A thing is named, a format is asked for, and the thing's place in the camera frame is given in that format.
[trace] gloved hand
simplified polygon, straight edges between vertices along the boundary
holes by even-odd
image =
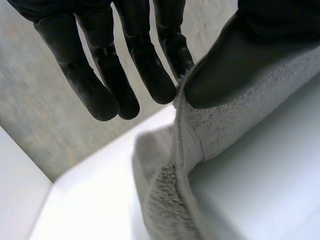
[[[120,64],[114,45],[114,3],[130,56],[152,98],[170,103],[176,88],[150,39],[148,0],[8,0],[34,27],[52,51],[72,89],[94,118],[108,121],[117,114],[130,120],[140,111],[138,100]],[[176,79],[193,66],[181,34],[186,0],[153,0],[160,45]],[[76,20],[105,86],[85,56]]]

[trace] black glove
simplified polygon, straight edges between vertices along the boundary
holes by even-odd
[[[140,111],[114,45],[111,0],[8,0],[46,42],[62,72],[94,118],[108,121],[117,114],[129,120]],[[148,0],[114,0],[130,56],[152,98],[170,103],[176,88],[150,39]],[[185,0],[154,0],[158,38],[176,79],[193,66],[181,34]],[[76,25],[83,30],[105,86],[85,56]]]
[[[238,0],[239,10],[189,75],[196,109],[224,105],[275,68],[320,46],[319,0]]]

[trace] gray carpet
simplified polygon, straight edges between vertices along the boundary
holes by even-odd
[[[187,0],[182,31],[195,61],[209,50],[236,9],[236,0]],[[131,121],[116,117],[99,122],[77,99],[32,23],[0,1],[0,126],[52,181],[163,107],[152,101],[135,69],[116,11],[114,18],[115,45],[141,111]],[[173,79],[158,43],[153,8],[150,21],[152,41]],[[84,50],[94,67],[86,45]]]

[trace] glove finger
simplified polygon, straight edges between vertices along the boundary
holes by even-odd
[[[108,121],[118,114],[119,105],[89,66],[82,48],[76,19],[59,14],[40,20],[35,29],[46,42],[70,86],[94,118]]]
[[[186,0],[153,0],[158,39],[171,71],[178,81],[193,65],[187,39],[181,33]]]
[[[176,87],[165,71],[149,31],[150,5],[148,0],[116,0],[122,29],[130,56],[154,101],[168,104],[176,96]]]
[[[118,115],[125,120],[135,118],[140,106],[116,52],[112,8],[109,5],[76,17],[102,81],[119,104]]]

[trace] gray towel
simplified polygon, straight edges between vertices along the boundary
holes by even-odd
[[[194,109],[185,99],[186,76],[174,105],[173,126],[138,138],[133,175],[144,225],[155,240],[212,240],[188,174],[234,144],[320,72],[320,47],[258,79],[236,100]]]

